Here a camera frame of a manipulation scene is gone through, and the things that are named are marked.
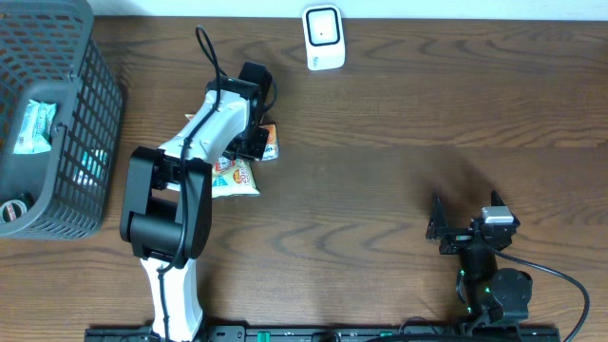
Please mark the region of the orange tissue pack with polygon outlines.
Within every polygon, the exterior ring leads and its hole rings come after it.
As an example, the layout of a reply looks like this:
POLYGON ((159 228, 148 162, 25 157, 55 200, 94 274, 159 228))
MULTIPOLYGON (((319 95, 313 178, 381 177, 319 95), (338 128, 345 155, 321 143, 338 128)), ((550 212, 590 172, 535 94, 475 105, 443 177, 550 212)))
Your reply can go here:
POLYGON ((275 160, 279 156, 279 143, 276 134, 276 126, 274 124, 266 124, 263 125, 262 128, 269 132, 262 159, 264 161, 275 160))

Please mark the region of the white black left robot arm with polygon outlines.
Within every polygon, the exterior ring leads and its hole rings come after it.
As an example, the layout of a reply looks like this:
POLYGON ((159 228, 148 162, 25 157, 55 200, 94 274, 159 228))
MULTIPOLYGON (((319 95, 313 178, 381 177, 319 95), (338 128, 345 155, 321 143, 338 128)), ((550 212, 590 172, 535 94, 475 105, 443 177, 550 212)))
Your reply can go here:
POLYGON ((268 133, 260 123, 274 90, 270 75, 218 76, 181 131, 128 161, 120 235, 146 272, 150 332, 160 341, 192 341, 200 331, 197 259, 212 225, 213 168, 222 157, 261 159, 268 133))

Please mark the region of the yellow snack bag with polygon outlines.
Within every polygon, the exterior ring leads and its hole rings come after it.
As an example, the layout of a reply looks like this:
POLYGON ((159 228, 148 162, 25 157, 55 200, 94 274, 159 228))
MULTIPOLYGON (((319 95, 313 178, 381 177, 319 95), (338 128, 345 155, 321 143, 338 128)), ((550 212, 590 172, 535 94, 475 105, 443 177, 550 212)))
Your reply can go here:
MULTIPOLYGON (((190 151, 186 152, 187 158, 199 158, 205 162, 215 161, 212 168, 212 198, 224 198, 234 196, 259 196, 254 174, 250 163, 244 159, 230 160, 217 153, 212 157, 216 159, 208 160, 204 146, 196 146, 193 139, 190 151)), ((181 142, 177 147, 170 142, 165 142, 159 149, 169 152, 170 156, 178 158, 181 155, 181 142)))

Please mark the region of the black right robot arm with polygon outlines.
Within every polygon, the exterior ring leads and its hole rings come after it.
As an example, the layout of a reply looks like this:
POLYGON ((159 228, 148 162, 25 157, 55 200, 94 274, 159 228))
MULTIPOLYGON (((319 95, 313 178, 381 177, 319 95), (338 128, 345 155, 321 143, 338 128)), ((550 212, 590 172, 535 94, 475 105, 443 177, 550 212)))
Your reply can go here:
POLYGON ((444 205, 433 198, 426 239, 438 240, 442 255, 456 255, 460 260, 456 291, 468 310, 458 323, 460 333, 515 326, 528 317, 531 276, 513 268, 500 269, 496 260, 497 253, 512 243, 519 226, 495 191, 491 204, 465 228, 449 226, 444 205))

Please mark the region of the green tissue pack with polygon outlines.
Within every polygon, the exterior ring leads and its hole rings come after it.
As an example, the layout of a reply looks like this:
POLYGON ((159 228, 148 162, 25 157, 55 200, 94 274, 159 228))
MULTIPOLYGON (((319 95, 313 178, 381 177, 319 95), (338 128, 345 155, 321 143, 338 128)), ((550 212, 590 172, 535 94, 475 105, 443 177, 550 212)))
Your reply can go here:
POLYGON ((29 100, 13 153, 34 155, 51 150, 50 130, 57 113, 57 104, 29 100))

